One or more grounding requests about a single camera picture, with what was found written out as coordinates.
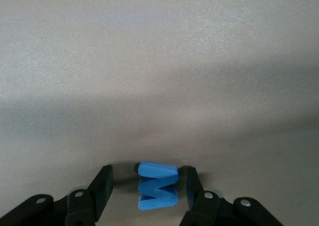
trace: screw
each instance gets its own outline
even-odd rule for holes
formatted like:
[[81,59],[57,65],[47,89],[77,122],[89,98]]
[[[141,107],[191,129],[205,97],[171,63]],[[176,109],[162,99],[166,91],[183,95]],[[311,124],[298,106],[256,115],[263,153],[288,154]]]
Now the screw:
[[45,198],[39,198],[35,201],[36,204],[43,203],[45,201]]
[[251,203],[248,200],[241,200],[240,203],[242,206],[245,206],[245,207],[251,206]]
[[75,197],[81,197],[83,195],[83,192],[79,191],[75,193]]
[[212,198],[214,197],[214,195],[213,195],[211,192],[209,192],[209,191],[205,192],[205,193],[204,193],[204,196],[205,196],[205,198],[207,198],[207,199],[212,199]]

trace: foam piece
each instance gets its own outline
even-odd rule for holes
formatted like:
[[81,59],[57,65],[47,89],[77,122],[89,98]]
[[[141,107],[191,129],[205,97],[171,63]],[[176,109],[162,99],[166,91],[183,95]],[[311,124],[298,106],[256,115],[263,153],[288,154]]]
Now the foam piece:
[[170,187],[178,181],[175,166],[153,162],[141,162],[138,172],[143,178],[139,183],[140,210],[159,209],[174,206],[178,202],[177,190]]
[[138,167],[138,173],[140,176],[148,178],[158,179],[169,176],[177,176],[178,178],[177,167],[173,165],[165,165],[149,161],[140,162]]

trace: black mechanical part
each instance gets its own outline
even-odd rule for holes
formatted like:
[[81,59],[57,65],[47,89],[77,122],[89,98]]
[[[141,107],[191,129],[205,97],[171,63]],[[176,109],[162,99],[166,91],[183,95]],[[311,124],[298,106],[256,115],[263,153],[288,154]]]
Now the black mechanical part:
[[104,166],[88,189],[53,201],[50,195],[27,199],[0,218],[0,226],[94,226],[113,190],[113,169]]
[[[238,198],[234,204],[205,191],[192,166],[179,168],[186,175],[189,211],[180,226],[283,226],[257,200]],[[111,196],[113,169],[104,166],[88,189],[79,189],[53,201],[50,195],[35,195],[0,218],[0,226],[94,226]]]
[[194,167],[187,166],[189,211],[180,226],[283,226],[257,200],[237,198],[234,204],[204,191]]

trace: letter w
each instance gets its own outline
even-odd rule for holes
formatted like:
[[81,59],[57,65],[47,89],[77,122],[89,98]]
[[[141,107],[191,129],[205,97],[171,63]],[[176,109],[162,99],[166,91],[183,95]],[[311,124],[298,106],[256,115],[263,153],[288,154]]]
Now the letter w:
[[140,210],[151,210],[174,206],[178,202],[177,190],[170,185],[178,181],[175,166],[153,162],[140,162],[138,168],[140,180]]

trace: white wall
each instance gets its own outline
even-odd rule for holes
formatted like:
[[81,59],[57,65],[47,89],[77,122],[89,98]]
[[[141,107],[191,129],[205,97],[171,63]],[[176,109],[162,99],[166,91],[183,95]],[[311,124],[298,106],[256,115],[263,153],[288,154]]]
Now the white wall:
[[[319,0],[0,0],[0,43],[0,215],[151,160],[318,223]],[[186,210],[137,200],[115,190],[98,225]]]

